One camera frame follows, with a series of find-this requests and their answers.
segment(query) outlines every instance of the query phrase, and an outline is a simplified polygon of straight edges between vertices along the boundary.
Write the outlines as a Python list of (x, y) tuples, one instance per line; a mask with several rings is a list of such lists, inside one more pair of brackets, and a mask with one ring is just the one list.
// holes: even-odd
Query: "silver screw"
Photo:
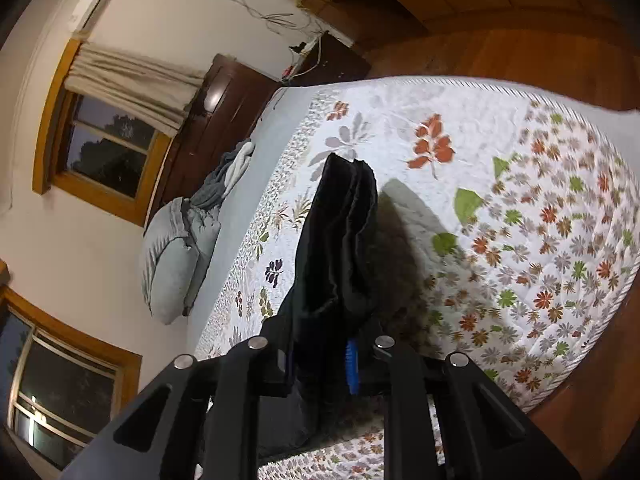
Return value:
[(252, 350), (260, 350), (267, 346), (268, 343), (269, 341), (267, 341), (267, 338), (257, 335), (256, 337), (249, 339), (249, 348)]
[(174, 359), (174, 366), (178, 368), (178, 370), (184, 370), (185, 368), (191, 367), (194, 361), (195, 358), (192, 355), (182, 354)]
[(396, 344), (396, 341), (389, 335), (379, 335), (376, 338), (376, 346), (378, 348), (386, 349), (391, 348)]
[(469, 364), (469, 358), (462, 352), (456, 352), (449, 356), (449, 362), (455, 367), (462, 368)]

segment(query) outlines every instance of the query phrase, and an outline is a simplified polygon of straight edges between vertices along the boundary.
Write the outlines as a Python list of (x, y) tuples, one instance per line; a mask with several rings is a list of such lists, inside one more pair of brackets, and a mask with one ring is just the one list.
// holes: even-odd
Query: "floral bedspread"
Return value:
[[(301, 227), (330, 153), (366, 161), (380, 192), (372, 267), (387, 330), (458, 350), (524, 410), (577, 366), (638, 269), (638, 184), (574, 111), (444, 78), (320, 92), (274, 171), (198, 357), (257, 334), (293, 282)], [(382, 419), (261, 478), (382, 478)]]

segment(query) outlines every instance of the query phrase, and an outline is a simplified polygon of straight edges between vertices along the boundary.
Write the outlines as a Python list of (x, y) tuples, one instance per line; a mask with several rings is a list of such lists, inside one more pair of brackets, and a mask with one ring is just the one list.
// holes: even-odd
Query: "pillow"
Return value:
[(191, 237), (200, 255), (191, 279), (189, 291), (184, 299), (185, 315), (188, 315), (190, 312), (193, 302), (198, 295), (198, 291), (202, 286), (202, 282), (207, 276), (207, 269), (209, 269), (209, 263), (211, 262), (213, 250), (216, 247), (216, 240), (218, 240), (218, 234), (220, 232), (220, 222), (218, 221), (219, 211), (219, 206), (216, 206), (210, 212), (191, 206), (186, 213)]
[(184, 310), (184, 297), (189, 290), (198, 264), (198, 250), (183, 238), (175, 238), (161, 254), (151, 284), (151, 316), (165, 325), (171, 324)]
[(151, 306), (151, 284), (160, 255), (171, 241), (190, 236), (184, 225), (182, 209), (182, 197), (174, 198), (158, 210), (146, 229), (140, 254), (140, 270), (142, 295), (147, 306)]

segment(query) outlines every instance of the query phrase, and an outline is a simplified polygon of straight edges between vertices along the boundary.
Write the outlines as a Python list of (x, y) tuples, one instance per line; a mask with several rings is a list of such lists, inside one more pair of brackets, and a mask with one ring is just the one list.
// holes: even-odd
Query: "headboard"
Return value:
[(169, 148), (149, 219), (178, 196), (190, 197), (231, 151), (254, 129), (278, 81), (218, 54), (189, 117)]

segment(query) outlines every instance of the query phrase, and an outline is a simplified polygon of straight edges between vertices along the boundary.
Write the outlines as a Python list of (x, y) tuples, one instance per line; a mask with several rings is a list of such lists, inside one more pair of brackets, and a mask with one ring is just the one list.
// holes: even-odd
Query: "beige curtain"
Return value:
[(205, 74), (84, 43), (71, 65), (65, 88), (100, 99), (174, 137)]

